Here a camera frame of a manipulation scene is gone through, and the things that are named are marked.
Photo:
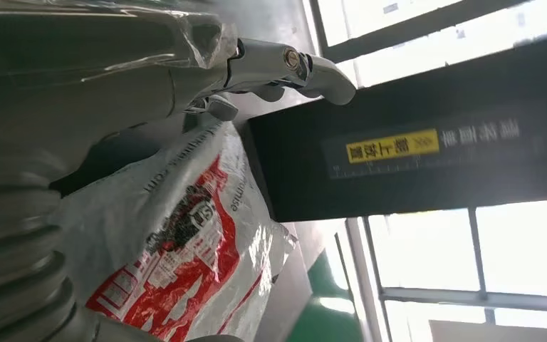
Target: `window frame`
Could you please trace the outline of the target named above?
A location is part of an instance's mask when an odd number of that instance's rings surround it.
[[[341,259],[350,257],[358,261],[355,262],[355,268],[360,287],[360,302],[364,307],[374,341],[393,342],[386,309],[387,301],[484,307],[486,323],[489,324],[496,324],[495,309],[547,311],[547,296],[506,294],[486,290],[476,207],[468,208],[468,212],[479,291],[382,286],[368,217],[350,218],[345,221],[345,229],[351,243],[351,256],[342,251]],[[350,291],[355,286],[350,284]]]
[[[349,38],[347,41],[334,46],[328,45],[319,0],[309,0],[309,3],[311,5],[311,13],[316,30],[315,34],[322,57],[327,58],[334,63],[341,63],[527,1],[528,0],[461,0],[420,16],[367,33],[363,36]]]

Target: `plastic wrap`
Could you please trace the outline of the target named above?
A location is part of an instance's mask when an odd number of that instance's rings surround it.
[[[51,220],[79,300],[163,341],[252,341],[295,244],[233,125],[214,120],[64,198]]]
[[[0,0],[0,76],[211,68],[236,48],[233,25],[162,1]]]

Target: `white plastic bag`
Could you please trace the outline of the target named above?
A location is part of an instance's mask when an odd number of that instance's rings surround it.
[[[78,298],[163,341],[252,341],[295,243],[218,121],[66,197],[52,220]]]

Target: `bolt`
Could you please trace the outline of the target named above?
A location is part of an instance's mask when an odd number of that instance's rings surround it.
[[[289,69],[296,70],[301,62],[301,57],[296,50],[288,48],[284,51],[284,62],[286,62],[286,66],[288,66]]]

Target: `white wall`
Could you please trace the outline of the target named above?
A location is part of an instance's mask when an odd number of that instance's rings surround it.
[[[434,342],[547,342],[547,329],[431,321]]]

